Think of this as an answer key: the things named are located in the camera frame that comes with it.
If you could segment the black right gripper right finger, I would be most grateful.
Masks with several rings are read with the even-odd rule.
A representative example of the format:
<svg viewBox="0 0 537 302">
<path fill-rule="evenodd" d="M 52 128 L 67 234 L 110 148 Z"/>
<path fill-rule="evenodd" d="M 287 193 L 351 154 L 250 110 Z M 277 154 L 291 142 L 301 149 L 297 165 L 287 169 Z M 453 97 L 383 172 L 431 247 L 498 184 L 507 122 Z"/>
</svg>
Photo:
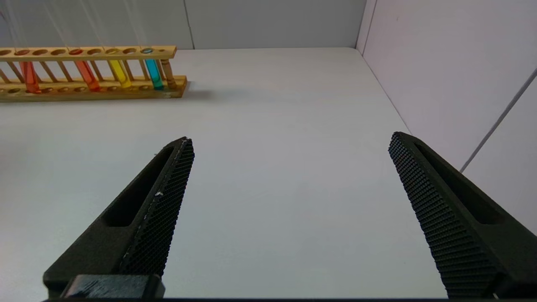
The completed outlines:
<svg viewBox="0 0 537 302">
<path fill-rule="evenodd" d="M 388 153 L 449 299 L 536 298 L 536 235 L 415 136 Z"/>
</svg>

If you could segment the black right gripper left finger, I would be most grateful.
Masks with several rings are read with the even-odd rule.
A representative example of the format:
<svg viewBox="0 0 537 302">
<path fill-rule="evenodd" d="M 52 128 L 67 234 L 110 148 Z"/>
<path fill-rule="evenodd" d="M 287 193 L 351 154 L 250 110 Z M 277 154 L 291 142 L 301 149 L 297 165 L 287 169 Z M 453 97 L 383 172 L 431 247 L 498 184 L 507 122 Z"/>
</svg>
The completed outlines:
<svg viewBox="0 0 537 302">
<path fill-rule="evenodd" d="M 161 299 L 195 153 L 166 145 L 44 272 L 50 299 Z"/>
</svg>

